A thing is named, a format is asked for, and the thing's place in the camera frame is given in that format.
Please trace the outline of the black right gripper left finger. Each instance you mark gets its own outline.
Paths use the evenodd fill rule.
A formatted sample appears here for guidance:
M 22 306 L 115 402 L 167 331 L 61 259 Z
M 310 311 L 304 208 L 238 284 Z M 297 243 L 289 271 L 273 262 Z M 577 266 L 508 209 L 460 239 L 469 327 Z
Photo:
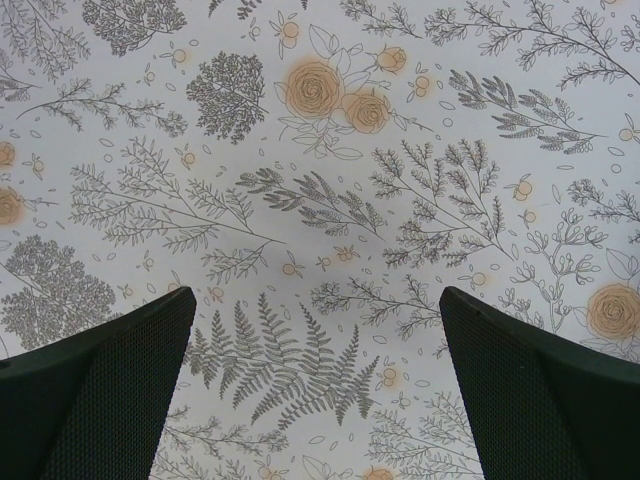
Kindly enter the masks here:
M 195 311 L 180 287 L 3 360 L 2 478 L 148 478 Z

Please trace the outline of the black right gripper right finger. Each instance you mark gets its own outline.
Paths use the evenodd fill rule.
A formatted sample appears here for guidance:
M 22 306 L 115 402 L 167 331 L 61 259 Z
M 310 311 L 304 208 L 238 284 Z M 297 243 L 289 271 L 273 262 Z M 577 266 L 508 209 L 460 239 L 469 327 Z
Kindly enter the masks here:
M 485 478 L 638 478 L 638 365 L 456 287 L 439 308 Z

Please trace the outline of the floral patterned table mat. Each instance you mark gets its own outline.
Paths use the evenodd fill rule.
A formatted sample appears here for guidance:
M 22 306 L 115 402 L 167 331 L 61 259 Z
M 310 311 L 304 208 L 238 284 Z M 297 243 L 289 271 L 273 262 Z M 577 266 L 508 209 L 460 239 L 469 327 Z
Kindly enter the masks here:
M 635 1 L 5 1 L 1 354 L 179 287 L 155 479 L 479 479 L 438 300 L 639 359 Z

